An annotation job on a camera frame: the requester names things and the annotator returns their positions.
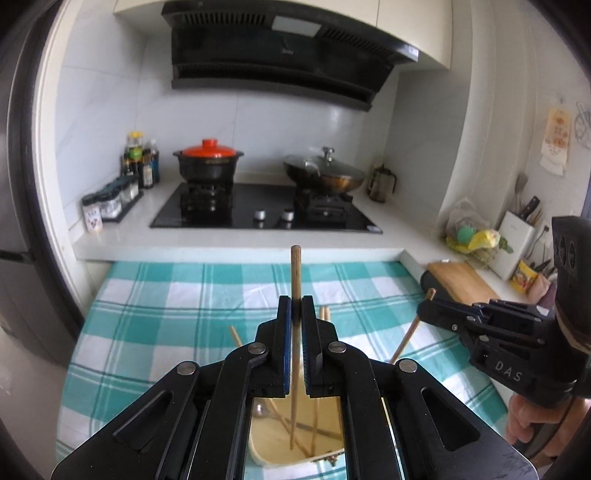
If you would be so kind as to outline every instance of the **screw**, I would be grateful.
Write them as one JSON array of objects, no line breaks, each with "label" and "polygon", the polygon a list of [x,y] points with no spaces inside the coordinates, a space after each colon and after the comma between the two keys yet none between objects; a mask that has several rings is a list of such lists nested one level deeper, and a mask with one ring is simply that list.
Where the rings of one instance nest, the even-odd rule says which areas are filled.
[{"label": "screw", "polygon": [[193,362],[182,362],[177,367],[177,372],[180,375],[193,375],[197,367]]},{"label": "screw", "polygon": [[347,350],[347,345],[345,345],[343,342],[330,342],[329,350],[333,353],[343,353],[345,350]]},{"label": "screw", "polygon": [[413,374],[417,371],[418,365],[414,360],[409,360],[408,358],[405,358],[404,360],[400,360],[400,362],[398,363],[398,368],[403,372]]},{"label": "screw", "polygon": [[261,353],[265,353],[265,350],[267,350],[267,347],[264,343],[261,342],[252,342],[248,346],[248,352],[252,353],[253,355],[260,355]]}]

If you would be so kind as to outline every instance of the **refrigerator door handle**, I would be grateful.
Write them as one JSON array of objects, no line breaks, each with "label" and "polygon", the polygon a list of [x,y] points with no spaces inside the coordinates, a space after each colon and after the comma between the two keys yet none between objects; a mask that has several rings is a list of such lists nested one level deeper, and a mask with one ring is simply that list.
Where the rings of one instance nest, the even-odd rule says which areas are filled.
[{"label": "refrigerator door handle", "polygon": [[32,252],[7,252],[6,250],[0,250],[0,260],[26,264],[32,264],[35,261]]}]

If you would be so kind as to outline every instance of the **condiment bottle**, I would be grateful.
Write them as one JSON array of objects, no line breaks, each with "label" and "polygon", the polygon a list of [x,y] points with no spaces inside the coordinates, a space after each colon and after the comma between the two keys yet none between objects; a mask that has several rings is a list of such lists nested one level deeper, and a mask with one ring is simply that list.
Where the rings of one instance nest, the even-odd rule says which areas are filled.
[{"label": "condiment bottle", "polygon": [[103,220],[100,217],[100,203],[94,193],[82,197],[82,212],[86,230],[90,233],[102,232]]}]

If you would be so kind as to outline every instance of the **wooden cutting board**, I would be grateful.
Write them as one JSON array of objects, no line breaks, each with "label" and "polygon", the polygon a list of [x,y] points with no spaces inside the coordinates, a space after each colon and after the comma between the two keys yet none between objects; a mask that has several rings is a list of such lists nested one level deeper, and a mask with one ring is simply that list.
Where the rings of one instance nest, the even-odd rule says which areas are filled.
[{"label": "wooden cutting board", "polygon": [[465,262],[437,262],[427,265],[429,272],[443,285],[455,301],[472,305],[488,303],[499,296],[482,277]]}]

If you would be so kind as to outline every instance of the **refrigerator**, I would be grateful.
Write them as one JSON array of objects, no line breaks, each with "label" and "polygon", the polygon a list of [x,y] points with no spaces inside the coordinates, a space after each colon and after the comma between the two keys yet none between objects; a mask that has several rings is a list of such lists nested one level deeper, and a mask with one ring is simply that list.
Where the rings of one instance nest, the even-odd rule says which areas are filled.
[{"label": "refrigerator", "polygon": [[31,156],[37,70],[61,2],[0,2],[0,327],[67,366],[83,317],[48,243]]}]

